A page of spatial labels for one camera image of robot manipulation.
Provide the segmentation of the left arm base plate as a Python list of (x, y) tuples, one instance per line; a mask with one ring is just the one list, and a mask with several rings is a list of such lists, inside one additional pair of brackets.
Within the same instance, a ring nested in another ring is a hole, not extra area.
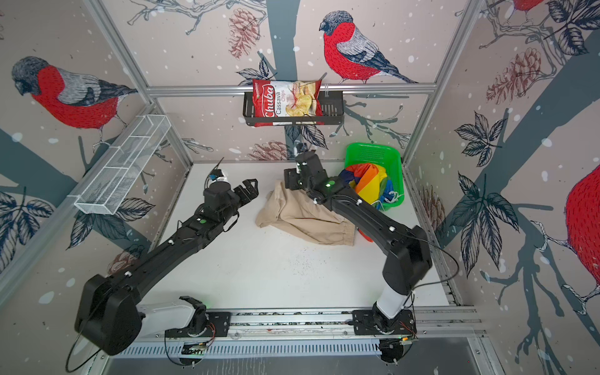
[(166, 331), (166, 338), (225, 338), (231, 324), (231, 312), (205, 312), (202, 317), (194, 317), (184, 328)]

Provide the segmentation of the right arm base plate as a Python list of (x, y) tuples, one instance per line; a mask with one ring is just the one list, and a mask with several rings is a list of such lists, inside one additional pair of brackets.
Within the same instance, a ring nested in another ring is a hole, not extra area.
[(351, 322), (357, 336), (381, 334), (415, 337), (417, 335), (413, 312), (409, 309), (401, 310), (394, 318), (387, 318), (377, 309), (353, 310)]

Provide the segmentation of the beige drawstring shorts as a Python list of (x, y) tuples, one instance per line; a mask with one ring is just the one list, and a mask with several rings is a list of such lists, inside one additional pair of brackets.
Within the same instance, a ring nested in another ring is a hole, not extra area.
[(256, 220), (259, 228), (274, 227), (320, 245), (355, 244), (356, 226), (311, 200), (302, 190), (292, 191), (284, 181), (275, 183)]

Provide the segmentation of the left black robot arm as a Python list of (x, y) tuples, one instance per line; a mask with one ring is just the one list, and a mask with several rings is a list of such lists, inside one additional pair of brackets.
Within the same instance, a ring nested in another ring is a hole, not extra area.
[(179, 264), (228, 231), (226, 223), (259, 196), (256, 179), (232, 188), (226, 181), (204, 190), (204, 203), (164, 243), (132, 267), (89, 279), (81, 295), (74, 329), (109, 355), (132, 344), (149, 321), (138, 307), (151, 289)]

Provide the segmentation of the green plastic basket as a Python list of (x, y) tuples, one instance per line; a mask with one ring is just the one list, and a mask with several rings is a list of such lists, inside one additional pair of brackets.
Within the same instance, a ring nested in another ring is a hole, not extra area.
[(405, 198), (402, 158), (397, 149), (384, 145), (353, 143), (346, 148), (345, 166), (370, 163), (385, 169), (386, 181), (376, 207), (389, 210), (400, 206)]

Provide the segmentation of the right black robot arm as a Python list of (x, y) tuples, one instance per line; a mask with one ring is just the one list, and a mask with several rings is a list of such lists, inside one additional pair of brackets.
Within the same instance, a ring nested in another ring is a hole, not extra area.
[(284, 186), (304, 191), (313, 203), (347, 219), (386, 255), (382, 270), (386, 286), (363, 325), (367, 331), (416, 336), (416, 325), (410, 321), (414, 314), (407, 304), (432, 267), (423, 228), (409, 228), (375, 209), (339, 176), (328, 176), (314, 152), (295, 158), (295, 167), (284, 171)]

